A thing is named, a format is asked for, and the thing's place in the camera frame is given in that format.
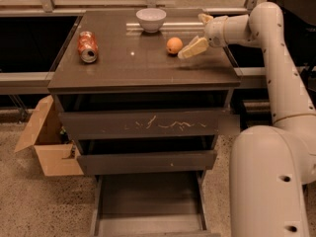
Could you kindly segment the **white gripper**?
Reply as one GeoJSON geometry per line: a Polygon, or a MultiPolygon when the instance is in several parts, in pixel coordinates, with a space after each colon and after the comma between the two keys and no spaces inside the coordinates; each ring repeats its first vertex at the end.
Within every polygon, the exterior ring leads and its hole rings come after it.
{"type": "Polygon", "coordinates": [[[187,59],[205,52],[208,44],[212,47],[225,47],[226,40],[224,35],[224,27],[227,16],[215,17],[205,13],[197,15],[198,19],[205,25],[205,38],[199,36],[194,37],[188,45],[184,46],[178,53],[180,59],[187,59]]]}

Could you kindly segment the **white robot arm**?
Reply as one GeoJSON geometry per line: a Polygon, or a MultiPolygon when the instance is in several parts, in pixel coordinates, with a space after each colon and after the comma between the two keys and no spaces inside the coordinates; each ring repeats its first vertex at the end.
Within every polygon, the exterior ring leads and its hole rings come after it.
{"type": "Polygon", "coordinates": [[[231,237],[310,237],[302,187],[316,180],[316,109],[288,52],[281,8],[272,2],[250,14],[200,14],[204,36],[178,54],[208,47],[258,47],[266,71],[271,126],[242,131],[230,155],[231,237]]]}

